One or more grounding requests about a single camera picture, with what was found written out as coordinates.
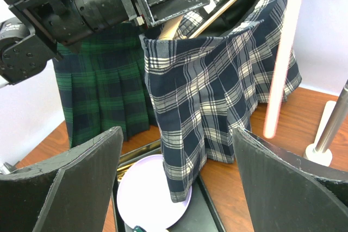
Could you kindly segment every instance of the navy plaid skirt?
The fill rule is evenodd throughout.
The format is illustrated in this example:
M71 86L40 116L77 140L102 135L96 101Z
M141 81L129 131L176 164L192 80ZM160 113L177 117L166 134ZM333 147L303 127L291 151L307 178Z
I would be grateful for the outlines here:
M248 130L258 102L267 102L287 0L257 0L224 37L156 40L141 36L145 83L161 132L173 202L186 199L207 158L232 163L233 128ZM177 37L199 24L182 21ZM283 98L300 84L291 54Z

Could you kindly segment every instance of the wooden table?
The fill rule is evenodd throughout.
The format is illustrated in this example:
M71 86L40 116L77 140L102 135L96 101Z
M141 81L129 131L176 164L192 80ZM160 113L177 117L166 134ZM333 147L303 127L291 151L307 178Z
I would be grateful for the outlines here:
M270 141L274 145L302 155L306 147L314 142L324 106L328 100L337 100L327 95L302 88L295 90L288 101L282 105L276 136ZM266 104L260 104L251 117L252 131L263 137L263 124ZM123 145L122 153L159 139L158 128L133 137ZM48 159L69 148L67 131L62 123L52 134L40 143L17 166L28 166ZM331 167L348 171L348 118L342 125L330 146L333 154ZM202 170L202 176L212 196L214 204L228 232L252 232L253 227L248 212L237 163L222 164L208 160ZM109 205L104 232L114 232L113 210Z

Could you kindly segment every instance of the plaid skirt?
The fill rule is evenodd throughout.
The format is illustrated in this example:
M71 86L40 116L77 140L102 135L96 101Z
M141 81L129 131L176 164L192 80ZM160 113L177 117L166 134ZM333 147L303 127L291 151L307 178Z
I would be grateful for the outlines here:
M79 54L59 51L64 60L54 61L54 69L71 147L114 126L127 141L157 125L139 32L130 23L85 39Z
M186 199L207 158L234 161L233 128L250 130L258 102L269 99L286 4L287 0L257 0L249 15L224 37L140 37L173 202ZM187 19L179 26L178 37L198 26L187 27ZM284 101L300 82L292 53Z

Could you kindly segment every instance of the black fabric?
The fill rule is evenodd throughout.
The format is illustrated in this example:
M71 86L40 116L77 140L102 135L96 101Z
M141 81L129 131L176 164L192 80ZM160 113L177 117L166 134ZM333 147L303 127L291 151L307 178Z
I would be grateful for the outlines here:
M209 19L214 13L216 13L223 5L229 0L222 0L214 10L204 16L204 20ZM225 35L231 28L236 27L241 21L246 18L258 0L237 0L231 7L229 7L220 17L218 17L211 25L204 30L200 36L221 36Z
M348 198L348 173L315 164L241 128L233 129L233 145L255 232L347 231L348 208L342 201ZM339 183L335 194L329 190Z
M0 175L0 231L101 232L121 154L120 127Z

